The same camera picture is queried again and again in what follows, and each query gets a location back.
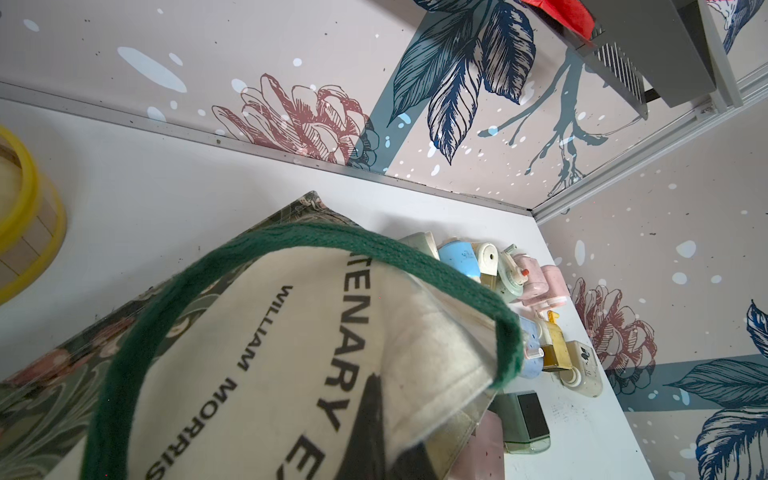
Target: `green bag handle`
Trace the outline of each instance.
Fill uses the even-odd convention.
[[[176,276],[141,314],[112,360],[98,406],[88,426],[80,478],[127,478],[128,439],[134,410],[152,359],[174,322],[203,289],[237,266],[291,247],[326,247],[372,257],[417,276],[496,322],[498,366],[492,387],[500,389],[523,364],[518,316],[491,290],[450,266],[403,243],[358,227],[292,223],[248,232],[210,252]]]

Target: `canvas tote bag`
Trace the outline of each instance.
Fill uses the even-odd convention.
[[[153,363],[189,302],[237,268]],[[523,358],[518,317],[495,293],[387,237],[325,223],[214,250],[128,335],[86,442],[47,478],[436,478],[445,472],[422,440]]]

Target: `blue branch illustration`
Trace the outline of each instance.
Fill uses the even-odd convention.
[[[584,64],[581,59],[574,52],[570,50],[567,51],[563,65],[561,65],[558,71],[554,74],[552,82],[549,84],[549,87],[547,87],[541,97],[530,107],[523,110],[523,112],[510,118],[504,124],[498,127],[498,130],[501,131],[504,128],[509,127],[515,122],[521,120],[520,124],[515,130],[515,133],[512,135],[512,138],[508,142],[509,145],[515,144],[515,139],[520,133],[520,130],[522,129],[525,122],[536,110],[538,110],[544,104],[545,101],[547,101],[555,93],[560,78],[565,75],[563,91],[560,96],[560,119],[552,129],[554,134],[544,145],[544,147],[542,147],[541,150],[533,157],[531,163],[528,165],[528,169],[525,171],[525,174],[529,175],[536,160],[546,157],[547,153],[549,152],[549,148],[555,142],[558,142],[562,160],[562,169],[560,171],[560,180],[552,187],[552,190],[548,194],[550,197],[559,191],[561,187],[570,187],[574,182],[577,182],[584,177],[582,172],[579,171],[576,167],[577,151],[574,140],[581,140],[587,145],[601,145],[607,140],[607,136],[605,134],[590,134],[584,131],[584,129],[581,128],[581,126],[578,124],[578,121],[576,120],[576,99],[578,96],[578,86],[583,67]],[[571,130],[570,136],[566,135],[565,133],[568,128]],[[480,137],[490,136],[491,134],[487,130],[480,132]],[[571,155],[570,158],[566,156],[566,150],[568,150],[568,153]]]

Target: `white shelf surface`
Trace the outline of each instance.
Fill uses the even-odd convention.
[[[27,145],[68,214],[53,264],[0,306],[0,378],[310,190],[389,237],[431,230],[438,242],[516,243],[540,264],[552,263],[531,217],[10,101],[0,100],[0,124]],[[558,312],[566,339],[588,343],[573,305]],[[506,455],[507,478],[652,478],[603,380],[597,399],[550,374],[508,386],[538,393],[552,447]]]

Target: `white paint splatter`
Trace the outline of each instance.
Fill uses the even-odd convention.
[[[696,444],[691,443],[689,448],[680,450],[680,456],[683,458],[696,458]]]
[[[685,273],[677,272],[672,276],[672,281],[677,285],[685,285],[688,281],[688,277]]]
[[[152,58],[144,55],[136,48],[118,47],[118,54],[135,68],[144,77],[149,78],[154,83],[178,91],[187,93],[187,86],[172,71],[160,65]]]
[[[243,90],[248,88],[248,85],[239,78],[233,78],[232,79],[232,89],[235,90],[237,93],[241,94],[243,93]]]
[[[576,240],[576,248],[574,249],[574,257],[578,266],[584,265],[584,257],[586,256],[586,247],[584,242]]]
[[[165,121],[165,115],[159,111],[156,107],[149,107],[147,109],[147,116],[152,120]]]
[[[521,107],[525,104],[527,104],[532,98],[535,93],[535,90],[533,88],[534,84],[536,84],[536,81],[531,80],[525,86],[523,87],[523,91],[525,92],[522,97],[520,97],[520,105]]]
[[[38,24],[34,23],[32,20],[28,18],[25,18],[23,23],[26,28],[29,28],[32,31],[40,31],[40,27],[38,27]]]
[[[681,257],[691,258],[694,253],[696,253],[696,242],[693,240],[686,240],[675,247],[675,250],[677,250]]]

